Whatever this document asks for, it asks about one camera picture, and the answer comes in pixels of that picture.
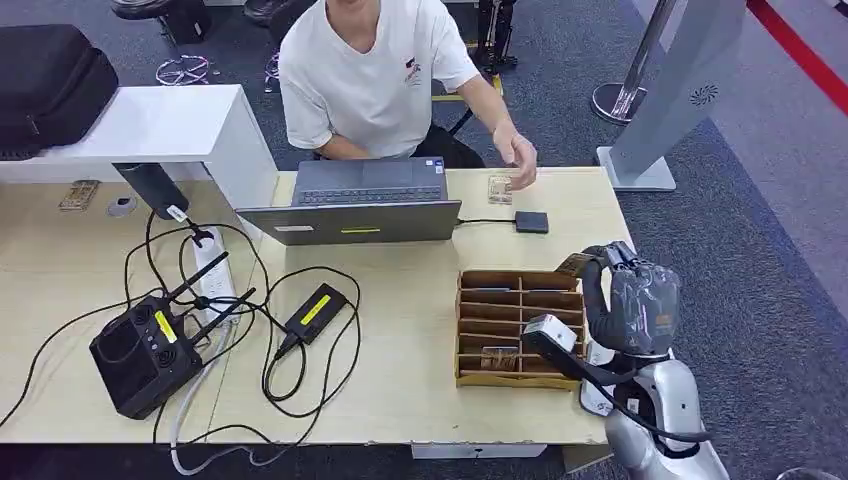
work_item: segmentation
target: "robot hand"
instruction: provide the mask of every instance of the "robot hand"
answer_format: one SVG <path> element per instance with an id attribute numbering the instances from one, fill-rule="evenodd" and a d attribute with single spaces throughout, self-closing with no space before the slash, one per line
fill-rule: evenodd
<path id="1" fill-rule="evenodd" d="M 582 271 L 583 298 L 592 339 L 630 356 L 668 354 L 678 323 L 680 277 L 639 259 L 624 242 L 583 251 L 591 255 Z M 601 273 L 612 272 L 611 311 L 601 290 Z"/>

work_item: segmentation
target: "laptop keyboard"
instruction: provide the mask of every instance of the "laptop keyboard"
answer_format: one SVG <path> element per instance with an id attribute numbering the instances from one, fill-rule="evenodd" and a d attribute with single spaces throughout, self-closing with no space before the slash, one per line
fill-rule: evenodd
<path id="1" fill-rule="evenodd" d="M 439 187 L 359 188 L 348 190 L 306 190 L 300 192 L 301 205 L 334 203 L 391 203 L 441 200 Z"/>

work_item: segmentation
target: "white t-shirt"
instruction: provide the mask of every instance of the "white t-shirt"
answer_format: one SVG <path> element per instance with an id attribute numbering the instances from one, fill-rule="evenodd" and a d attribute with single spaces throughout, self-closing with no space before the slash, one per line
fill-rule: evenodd
<path id="1" fill-rule="evenodd" d="M 453 92 L 479 74 L 440 0 L 380 0 L 365 54 L 338 36 L 319 0 L 283 39 L 279 66 L 289 143 L 316 149 L 335 133 L 375 158 L 409 155 L 424 140 L 431 79 Z"/>

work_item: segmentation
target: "red stripe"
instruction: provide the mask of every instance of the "red stripe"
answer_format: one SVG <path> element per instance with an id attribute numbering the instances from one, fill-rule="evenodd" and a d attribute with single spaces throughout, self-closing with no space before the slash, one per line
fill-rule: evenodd
<path id="1" fill-rule="evenodd" d="M 816 55 L 766 0 L 748 0 L 748 9 L 802 70 L 848 115 L 848 85 Z"/>

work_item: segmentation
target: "floor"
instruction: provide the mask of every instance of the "floor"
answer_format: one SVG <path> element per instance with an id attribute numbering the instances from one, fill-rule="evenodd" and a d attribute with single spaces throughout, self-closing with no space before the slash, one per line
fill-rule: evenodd
<path id="1" fill-rule="evenodd" d="M 595 148 L 620 133 L 592 115 L 588 96 L 621 78 L 632 58 L 650 9 L 648 0 L 634 1 L 516 5 L 511 53 L 521 64 L 504 76 L 506 98 L 542 165 L 590 165 Z M 846 75 L 844 17 L 822 2 L 773 4 Z M 308 155 L 285 143 L 280 100 L 262 92 L 262 66 L 273 49 L 267 33 L 236 10 L 214 15 L 214 31 L 195 50 L 218 61 L 219 82 L 244 86 L 278 165 L 294 168 Z M 0 4 L 2 24 L 47 22 L 80 26 L 115 63 L 124 85 L 151 84 L 165 56 L 155 25 L 118 20 L 99 0 Z M 720 104 L 712 120 L 667 155 L 677 191 L 621 194 L 619 201 L 640 253 L 685 281 L 675 351 L 695 373 L 704 422 L 731 477 L 769 479 L 805 465 L 848 478 L 848 287 L 840 281 L 846 260 L 839 249 L 848 232 L 840 217 L 848 142 L 839 133 L 848 124 L 754 22 L 747 20 L 743 34 L 738 97 Z M 648 84 L 655 74 L 652 69 Z M 461 114 L 458 105 L 437 105 L 434 117 L 448 125 Z M 460 137 L 498 164 L 477 122 Z M 0 467 L 14 478 L 178 477 L 166 456 L 144 446 L 0 451 L 26 459 Z M 551 449 L 529 460 L 413 462 L 401 447 L 311 447 L 263 471 L 238 456 L 216 465 L 203 476 L 565 477 Z M 624 476 L 613 460 L 568 478 Z"/>

